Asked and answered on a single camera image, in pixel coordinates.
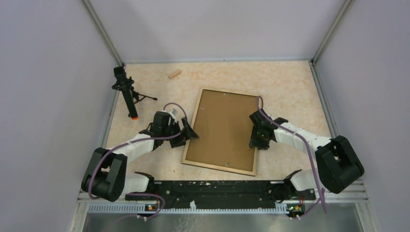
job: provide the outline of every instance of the cable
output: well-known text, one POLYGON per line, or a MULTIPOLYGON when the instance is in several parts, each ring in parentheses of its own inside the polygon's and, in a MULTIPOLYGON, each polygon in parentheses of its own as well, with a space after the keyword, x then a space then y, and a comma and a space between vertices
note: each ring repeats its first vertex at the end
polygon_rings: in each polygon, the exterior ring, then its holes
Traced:
MULTIPOLYGON (((262 115, 264 118, 266 118, 270 123, 272 123, 273 125, 277 126, 278 128, 281 128, 282 130, 285 130, 285 131, 287 131, 287 132, 289 132, 289 133, 291 133, 291 134, 296 135, 297 137, 299 137, 299 138, 302 140, 302 142, 303 142, 303 143, 305 144, 305 146, 306 146, 307 155, 309 156, 310 166, 312 167, 313 177, 314 177, 315 183, 316 183, 316 188, 317 188, 318 190, 321 189, 321 186, 320 186, 320 184, 319 184, 318 175, 317 175, 317 173, 316 173, 316 168, 315 168, 315 165, 314 165, 314 162, 313 162, 312 152, 311 152, 311 150, 310 150, 310 146, 309 146, 308 142, 306 141, 306 139, 305 139, 302 135, 300 135, 299 133, 295 133, 293 130, 291 130, 291 129, 289 129, 289 128, 286 128, 286 127, 284 127, 284 126, 281 126, 280 124, 274 122, 274 120, 272 120, 270 117, 268 117, 268 116, 262 111, 263 108, 264 108, 264 100, 263 100, 262 96, 258 96, 258 97, 256 98, 256 106, 258 107, 259 113, 261 113, 261 115, 262 115), (259 99, 261 99, 261 102, 262 102, 262 107, 261 107, 261 108, 259 108, 259 99)), ((327 213, 326 202, 325 202, 325 200, 324 200, 324 193, 323 193, 323 191, 318 191, 318 192, 319 192, 319 200, 321 200, 322 207, 323 207, 323 211, 324 211, 325 213, 327 213)))
MULTIPOLYGON (((185 112, 184 108, 182 108, 182 106, 180 106, 180 105, 177 104, 177 103, 170 102, 170 103, 168 103, 168 104, 166 104, 166 105, 164 106, 164 110, 165 110, 165 108, 166 108, 168 105, 176 105, 176 106, 178 106, 178 107, 182 110, 182 112, 184 113, 185 118, 187 118, 187 113, 185 112)), ((168 139, 173 139, 173 138, 178 137, 178 136, 181 134, 181 132, 182 132, 182 131, 178 132, 178 133, 175 134, 175 135, 168 136, 168 137, 154 137, 154 138, 151 137, 151 138, 136 139, 136 140, 131 141, 130 143, 134 144, 134 143, 136 143, 136 142, 145 141, 145 140, 168 140, 168 139)), ((91 193, 91 187, 92 187, 92 184, 94 183, 94 179, 95 179, 95 176, 97 175, 98 170, 101 168, 102 163, 103 163, 104 160, 105 160, 111 153, 113 153, 115 150, 117 150, 117 149, 119 149, 119 148, 121 148, 121 147, 127 146, 127 145, 129 145, 129 143, 123 143, 123 144, 120 144, 120 145, 114 147, 113 149, 109 150, 109 151, 101 158, 101 160, 98 162, 97 166, 95 167, 94 172, 92 173, 90 182, 89 182, 89 184, 88 184, 88 196, 89 196, 91 199, 98 199, 98 198, 99 198, 99 197, 94 197, 94 196, 92 195, 92 193, 91 193)))
POLYGON ((312 210, 318 205, 319 202, 321 202, 320 198, 302 216, 299 216, 299 218, 302 219, 302 218, 306 217, 306 215, 310 214, 310 212, 312 212, 312 210))
MULTIPOLYGON (((153 218, 153 217, 156 217, 156 216, 160 213, 160 211, 163 210, 164 207, 165 207, 165 199, 164 199, 162 196, 157 195, 157 194, 132 192, 132 193, 128 193, 127 195, 137 196, 137 197, 138 197, 138 196, 139 196, 139 197, 156 197, 157 199, 158 199, 158 198, 161 199, 162 204, 161 204, 160 208, 159 208, 153 215, 151 215, 151 216, 149 216, 149 217, 147 217, 147 218, 146 218, 146 217, 143 217, 145 220, 149 220, 149 219, 151 219, 151 218, 153 218)), ((134 217, 140 218, 139 215, 136 215, 136 214, 124 215, 124 216, 118 218, 117 220, 111 222, 108 226, 106 226, 106 227, 102 230, 102 232, 104 232, 104 231, 106 231, 107 229, 111 228, 114 224, 118 223, 119 221, 121 221, 121 220, 123 220, 123 219, 126 219, 126 218, 131 218, 131 217, 133 217, 133 218, 134 218, 134 217)))

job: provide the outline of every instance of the white wall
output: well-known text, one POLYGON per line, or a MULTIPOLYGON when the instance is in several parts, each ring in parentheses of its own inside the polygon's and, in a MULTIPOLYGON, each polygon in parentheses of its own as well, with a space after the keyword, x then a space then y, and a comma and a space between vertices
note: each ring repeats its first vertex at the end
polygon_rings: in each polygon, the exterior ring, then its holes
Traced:
POLYGON ((344 0, 91 0, 125 63, 308 59, 344 0))
POLYGON ((0 231, 66 231, 115 63, 79 0, 0 5, 0 231))
POLYGON ((319 61, 339 132, 363 166, 382 231, 408 231, 410 2, 356 1, 319 61))

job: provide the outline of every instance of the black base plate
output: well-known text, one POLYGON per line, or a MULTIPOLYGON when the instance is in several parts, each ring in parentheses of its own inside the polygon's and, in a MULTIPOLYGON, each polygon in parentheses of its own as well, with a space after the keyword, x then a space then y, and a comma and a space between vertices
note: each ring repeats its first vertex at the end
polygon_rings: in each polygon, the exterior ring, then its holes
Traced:
MULTIPOLYGON (((315 200, 310 189, 288 196, 281 181, 155 181, 147 192, 162 196, 165 209, 190 208, 195 201, 197 209, 257 209, 275 208, 283 200, 315 200)), ((125 196, 127 201, 156 200, 155 197, 125 196)))

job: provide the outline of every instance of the camera on tripod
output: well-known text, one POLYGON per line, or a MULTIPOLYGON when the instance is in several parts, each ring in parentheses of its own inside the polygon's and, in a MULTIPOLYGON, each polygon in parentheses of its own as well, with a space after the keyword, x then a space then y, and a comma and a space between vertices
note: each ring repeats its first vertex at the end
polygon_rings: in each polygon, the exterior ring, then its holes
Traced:
POLYGON ((127 78, 127 74, 125 73, 123 66, 114 68, 114 76, 117 79, 117 82, 112 86, 112 88, 122 92, 122 96, 124 96, 128 112, 130 112, 128 114, 128 117, 130 117, 132 120, 138 119, 138 113, 137 109, 135 108, 135 104, 144 100, 145 98, 151 98, 154 101, 158 100, 157 98, 136 92, 134 90, 134 87, 132 86, 134 84, 134 80, 131 77, 127 78))

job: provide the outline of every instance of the metal floor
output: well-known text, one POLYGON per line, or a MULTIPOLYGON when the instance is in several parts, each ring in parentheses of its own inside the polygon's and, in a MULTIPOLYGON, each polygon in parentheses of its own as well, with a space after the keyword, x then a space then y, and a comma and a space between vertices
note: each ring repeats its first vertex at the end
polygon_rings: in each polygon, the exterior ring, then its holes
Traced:
POLYGON ((329 204, 328 210, 317 207, 301 220, 272 214, 161 214, 147 222, 129 217, 115 223, 125 214, 88 213, 83 232, 364 231, 354 203, 329 204))

